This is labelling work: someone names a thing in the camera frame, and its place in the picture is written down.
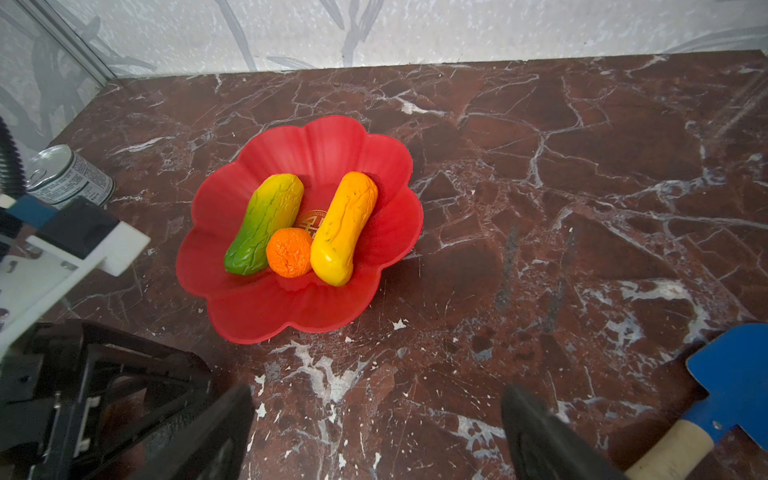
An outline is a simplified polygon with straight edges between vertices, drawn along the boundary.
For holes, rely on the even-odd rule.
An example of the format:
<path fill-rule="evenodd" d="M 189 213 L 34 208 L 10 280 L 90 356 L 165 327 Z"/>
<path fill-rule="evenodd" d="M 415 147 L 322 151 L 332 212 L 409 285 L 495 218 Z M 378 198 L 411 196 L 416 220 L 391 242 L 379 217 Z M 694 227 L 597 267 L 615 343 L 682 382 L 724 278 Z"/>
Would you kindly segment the small fake orange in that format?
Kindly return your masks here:
<path fill-rule="evenodd" d="M 311 270 L 312 237 L 301 228 L 282 228 L 270 238 L 266 255 L 268 266 L 283 278 L 297 278 Z"/>

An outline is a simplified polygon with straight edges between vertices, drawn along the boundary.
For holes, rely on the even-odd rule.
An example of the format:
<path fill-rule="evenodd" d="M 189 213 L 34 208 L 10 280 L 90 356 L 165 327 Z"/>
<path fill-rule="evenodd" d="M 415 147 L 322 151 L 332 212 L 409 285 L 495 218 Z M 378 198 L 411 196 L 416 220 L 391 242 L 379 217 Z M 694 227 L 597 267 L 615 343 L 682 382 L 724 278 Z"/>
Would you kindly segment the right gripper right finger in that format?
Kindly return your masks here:
<path fill-rule="evenodd" d="M 626 477 L 521 385 L 505 387 L 501 416 L 518 479 Z"/>

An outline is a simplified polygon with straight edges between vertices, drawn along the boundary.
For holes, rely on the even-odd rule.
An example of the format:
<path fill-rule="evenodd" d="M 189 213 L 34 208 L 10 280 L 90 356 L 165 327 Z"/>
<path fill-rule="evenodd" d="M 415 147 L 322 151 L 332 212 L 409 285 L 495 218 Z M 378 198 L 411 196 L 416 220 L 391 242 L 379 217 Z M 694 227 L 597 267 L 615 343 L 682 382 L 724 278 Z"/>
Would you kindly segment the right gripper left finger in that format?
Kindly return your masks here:
<path fill-rule="evenodd" d="M 249 386 L 232 387 L 132 479 L 237 479 L 255 408 Z"/>

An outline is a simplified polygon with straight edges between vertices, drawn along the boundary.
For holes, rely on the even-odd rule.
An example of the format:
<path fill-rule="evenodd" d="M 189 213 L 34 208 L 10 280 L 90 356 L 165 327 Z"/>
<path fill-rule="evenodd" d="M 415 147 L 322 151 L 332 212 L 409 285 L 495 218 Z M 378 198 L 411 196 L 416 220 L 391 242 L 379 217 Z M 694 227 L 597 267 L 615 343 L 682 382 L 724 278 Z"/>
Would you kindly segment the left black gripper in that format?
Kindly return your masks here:
<path fill-rule="evenodd" d="M 39 323 L 1 360 L 1 476 L 95 479 L 169 441 L 212 397 L 196 354 L 85 320 Z"/>

